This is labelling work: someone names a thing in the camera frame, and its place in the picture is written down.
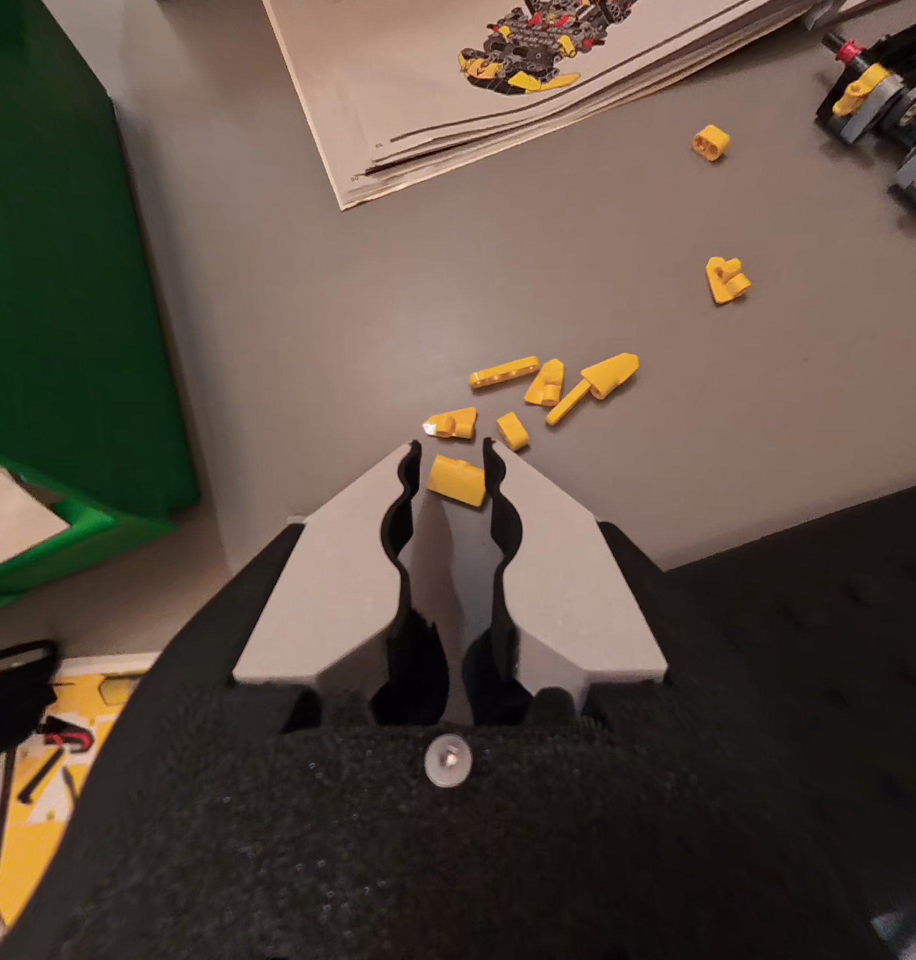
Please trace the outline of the black perforated mat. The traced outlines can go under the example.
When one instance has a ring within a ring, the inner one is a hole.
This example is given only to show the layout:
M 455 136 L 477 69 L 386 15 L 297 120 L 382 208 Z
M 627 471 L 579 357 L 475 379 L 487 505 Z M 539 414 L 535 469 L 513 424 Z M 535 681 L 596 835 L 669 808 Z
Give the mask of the black perforated mat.
M 769 690 L 849 891 L 916 958 L 916 486 L 667 577 Z

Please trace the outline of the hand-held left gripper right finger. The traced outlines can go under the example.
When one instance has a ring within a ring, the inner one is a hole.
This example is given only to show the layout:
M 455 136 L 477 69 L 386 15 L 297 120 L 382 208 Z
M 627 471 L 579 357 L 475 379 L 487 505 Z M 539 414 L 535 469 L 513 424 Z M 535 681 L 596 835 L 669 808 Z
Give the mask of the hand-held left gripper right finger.
M 586 704 L 597 687 L 661 684 L 668 663 L 610 549 L 607 525 L 502 443 L 483 445 L 488 622 L 464 655 L 472 706 L 542 690 Z

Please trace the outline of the lego instruction booklet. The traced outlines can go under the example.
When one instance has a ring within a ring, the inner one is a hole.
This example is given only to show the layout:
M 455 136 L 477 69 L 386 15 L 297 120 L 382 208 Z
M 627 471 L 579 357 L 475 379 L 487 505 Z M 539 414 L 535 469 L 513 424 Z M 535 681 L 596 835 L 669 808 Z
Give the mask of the lego instruction booklet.
M 266 1 L 341 210 L 872 2 Z

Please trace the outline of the yellow angled lego connector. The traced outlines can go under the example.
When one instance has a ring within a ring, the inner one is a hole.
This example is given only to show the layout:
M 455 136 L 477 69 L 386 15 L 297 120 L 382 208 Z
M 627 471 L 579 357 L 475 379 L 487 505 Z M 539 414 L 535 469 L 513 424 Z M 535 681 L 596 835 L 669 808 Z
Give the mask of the yellow angled lego connector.
M 752 286 L 739 258 L 709 258 L 705 265 L 705 276 L 712 299 L 718 306 L 736 301 Z

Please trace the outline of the pile of yellow lego pieces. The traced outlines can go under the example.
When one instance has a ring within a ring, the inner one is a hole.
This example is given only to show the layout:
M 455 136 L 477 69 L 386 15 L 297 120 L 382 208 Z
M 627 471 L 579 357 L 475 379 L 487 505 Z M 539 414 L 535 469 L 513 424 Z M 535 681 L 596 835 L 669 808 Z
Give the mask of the pile of yellow lego pieces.
M 622 388 L 638 372 L 640 359 L 635 354 L 625 352 L 588 366 L 582 370 L 577 385 L 568 392 L 563 390 L 563 362 L 553 358 L 540 364 L 538 373 L 531 377 L 519 378 L 531 380 L 524 395 L 524 402 L 546 409 L 545 422 L 548 426 L 555 427 L 585 398 L 591 397 L 601 402 Z M 472 406 L 433 414 L 422 424 L 422 429 L 428 437 L 433 439 L 473 440 L 477 416 L 477 410 Z

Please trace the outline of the green storage bin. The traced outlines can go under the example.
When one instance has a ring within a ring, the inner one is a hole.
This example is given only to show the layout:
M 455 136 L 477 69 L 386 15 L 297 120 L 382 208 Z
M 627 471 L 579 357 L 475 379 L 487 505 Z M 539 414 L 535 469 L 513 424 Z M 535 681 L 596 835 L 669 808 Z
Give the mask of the green storage bin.
M 0 467 L 66 523 L 0 608 L 200 503 L 115 108 L 37 1 L 0 1 Z

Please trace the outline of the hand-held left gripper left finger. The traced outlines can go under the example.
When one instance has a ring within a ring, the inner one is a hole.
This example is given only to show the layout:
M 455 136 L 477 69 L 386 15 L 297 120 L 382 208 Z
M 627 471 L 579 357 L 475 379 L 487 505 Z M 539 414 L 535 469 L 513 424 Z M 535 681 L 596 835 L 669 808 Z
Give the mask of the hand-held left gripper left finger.
M 417 440 L 395 448 L 303 522 L 233 668 L 236 683 L 446 704 L 447 657 L 413 606 L 400 559 L 414 534 L 421 450 Z

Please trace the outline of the yellow black lego car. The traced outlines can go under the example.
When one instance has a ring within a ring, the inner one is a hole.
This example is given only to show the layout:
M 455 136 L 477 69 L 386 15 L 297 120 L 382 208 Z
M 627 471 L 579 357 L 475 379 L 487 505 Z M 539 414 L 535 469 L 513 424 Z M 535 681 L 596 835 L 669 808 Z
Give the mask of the yellow black lego car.
M 916 22 L 868 47 L 835 31 L 822 42 L 843 72 L 816 124 L 848 146 L 873 134 L 903 150 L 889 189 L 916 210 Z

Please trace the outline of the white paper stack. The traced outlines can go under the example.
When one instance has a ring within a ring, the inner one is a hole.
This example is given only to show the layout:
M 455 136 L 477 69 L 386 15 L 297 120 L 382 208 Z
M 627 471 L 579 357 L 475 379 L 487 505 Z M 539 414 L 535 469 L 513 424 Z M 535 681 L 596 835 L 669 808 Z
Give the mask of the white paper stack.
M 0 565 L 69 528 L 0 466 Z

